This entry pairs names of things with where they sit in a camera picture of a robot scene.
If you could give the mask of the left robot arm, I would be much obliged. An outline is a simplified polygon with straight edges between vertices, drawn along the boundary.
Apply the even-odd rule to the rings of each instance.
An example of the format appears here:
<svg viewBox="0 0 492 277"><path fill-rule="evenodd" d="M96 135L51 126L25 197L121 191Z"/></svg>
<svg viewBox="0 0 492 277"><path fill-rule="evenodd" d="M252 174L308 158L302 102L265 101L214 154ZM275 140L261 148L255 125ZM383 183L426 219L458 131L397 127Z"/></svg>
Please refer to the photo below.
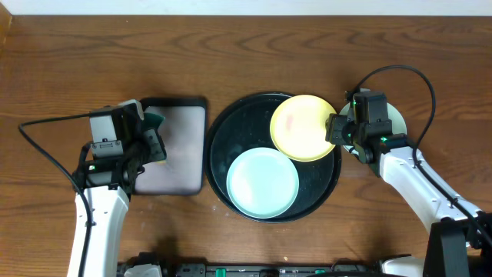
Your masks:
<svg viewBox="0 0 492 277"><path fill-rule="evenodd" d="M90 112L92 140L82 146L75 180L76 227L70 276L115 276L121 230L145 165L164 161L158 127L137 100Z"/></svg>

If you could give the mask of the yellow round plate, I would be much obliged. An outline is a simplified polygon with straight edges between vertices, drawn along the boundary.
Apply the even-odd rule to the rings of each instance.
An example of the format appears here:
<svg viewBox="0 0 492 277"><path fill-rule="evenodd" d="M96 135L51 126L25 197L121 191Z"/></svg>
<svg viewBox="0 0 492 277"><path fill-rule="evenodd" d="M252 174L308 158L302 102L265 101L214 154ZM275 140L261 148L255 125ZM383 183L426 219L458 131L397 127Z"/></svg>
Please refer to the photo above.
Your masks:
<svg viewBox="0 0 492 277"><path fill-rule="evenodd" d="M275 147L290 159L312 162L330 154L335 145L326 141L326 121L337 112L315 95L296 95L283 101L270 121Z"/></svg>

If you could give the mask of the green yellow sponge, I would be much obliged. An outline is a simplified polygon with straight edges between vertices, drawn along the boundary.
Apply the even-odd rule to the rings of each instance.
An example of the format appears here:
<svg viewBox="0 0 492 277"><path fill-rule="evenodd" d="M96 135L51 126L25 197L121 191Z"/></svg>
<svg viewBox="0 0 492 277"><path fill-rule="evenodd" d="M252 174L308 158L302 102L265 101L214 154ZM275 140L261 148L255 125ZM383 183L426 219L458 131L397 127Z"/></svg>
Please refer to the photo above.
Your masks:
<svg viewBox="0 0 492 277"><path fill-rule="evenodd" d="M158 132L159 127L165 121L165 117L151 112L144 113L142 134L149 147L147 163L162 162L167 158L165 144Z"/></svg>

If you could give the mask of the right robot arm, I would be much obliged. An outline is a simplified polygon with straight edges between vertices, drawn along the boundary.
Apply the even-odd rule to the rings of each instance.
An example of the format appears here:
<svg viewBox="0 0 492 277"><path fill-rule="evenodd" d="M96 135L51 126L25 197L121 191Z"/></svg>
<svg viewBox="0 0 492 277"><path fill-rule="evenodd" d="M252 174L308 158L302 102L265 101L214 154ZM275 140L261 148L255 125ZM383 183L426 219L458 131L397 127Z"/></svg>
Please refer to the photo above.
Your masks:
<svg viewBox="0 0 492 277"><path fill-rule="evenodd" d="M429 233L423 259L380 261L382 276L489 276L491 215L462 198L407 137L401 113L382 92L357 92L325 123L328 142L346 148L391 185Z"/></svg>

